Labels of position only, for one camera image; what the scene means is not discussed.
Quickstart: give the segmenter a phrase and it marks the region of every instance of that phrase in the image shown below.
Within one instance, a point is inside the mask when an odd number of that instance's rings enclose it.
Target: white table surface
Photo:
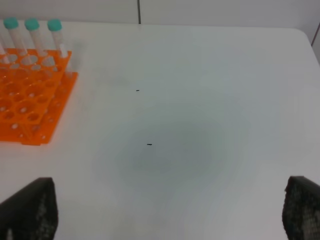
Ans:
[[[289,176],[320,183],[320,67],[304,33],[63,27],[78,81],[50,144],[0,143],[1,201],[53,177],[57,240],[287,239]]]

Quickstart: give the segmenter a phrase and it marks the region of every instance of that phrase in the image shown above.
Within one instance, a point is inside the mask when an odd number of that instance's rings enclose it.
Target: teal cap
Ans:
[[[28,31],[34,31],[39,28],[39,23],[36,18],[29,18],[29,19],[25,20],[24,25]]]
[[[52,32],[60,31],[62,29],[61,21],[59,19],[49,20],[48,29]]]
[[[19,26],[18,20],[15,17],[7,17],[3,20],[6,29],[15,29]]]

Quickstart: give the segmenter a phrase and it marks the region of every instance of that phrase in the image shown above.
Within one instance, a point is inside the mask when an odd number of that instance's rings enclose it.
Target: orange test tube rack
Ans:
[[[10,64],[0,62],[0,141],[47,144],[78,77],[65,74],[71,52],[60,58],[58,51],[47,50],[40,57],[28,49],[19,56],[8,48],[7,56]]]

